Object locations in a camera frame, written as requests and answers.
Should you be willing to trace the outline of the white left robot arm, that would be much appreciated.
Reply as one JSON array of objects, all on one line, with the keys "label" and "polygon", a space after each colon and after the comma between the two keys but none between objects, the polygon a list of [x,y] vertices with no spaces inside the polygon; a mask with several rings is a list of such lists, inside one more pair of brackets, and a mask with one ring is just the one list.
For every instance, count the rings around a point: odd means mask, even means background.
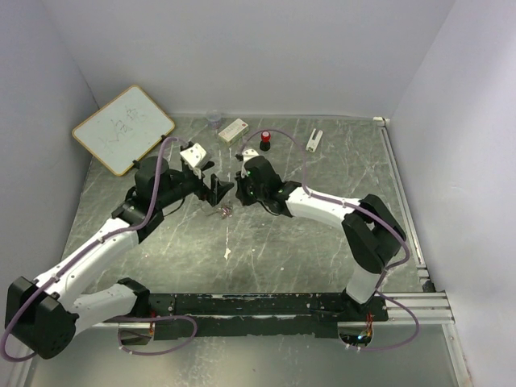
[{"label": "white left robot arm", "polygon": [[206,184],[203,177],[203,171],[194,170],[186,160],[179,170],[159,156],[139,163],[124,201],[90,239],[37,278],[19,277],[10,285],[1,344],[14,336],[35,355],[51,359],[99,322],[152,319],[150,291],[138,281],[123,278],[92,294],[85,288],[112,260],[157,229],[164,221],[164,208],[182,203],[190,194],[216,206],[234,186],[216,175]]}]

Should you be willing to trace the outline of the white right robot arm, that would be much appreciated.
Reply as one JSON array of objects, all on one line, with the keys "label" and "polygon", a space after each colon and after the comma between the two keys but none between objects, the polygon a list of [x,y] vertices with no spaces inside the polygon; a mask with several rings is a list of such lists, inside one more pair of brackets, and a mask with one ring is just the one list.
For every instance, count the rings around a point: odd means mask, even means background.
[{"label": "white right robot arm", "polygon": [[343,314],[354,321],[370,310],[370,299],[400,250],[410,250],[406,234],[387,206],[376,195],[363,199],[339,198],[283,181],[270,162],[252,149],[236,156],[241,170],[235,174],[236,197],[243,206],[255,203],[269,213],[307,218],[340,229],[355,261],[351,279],[343,291]]}]

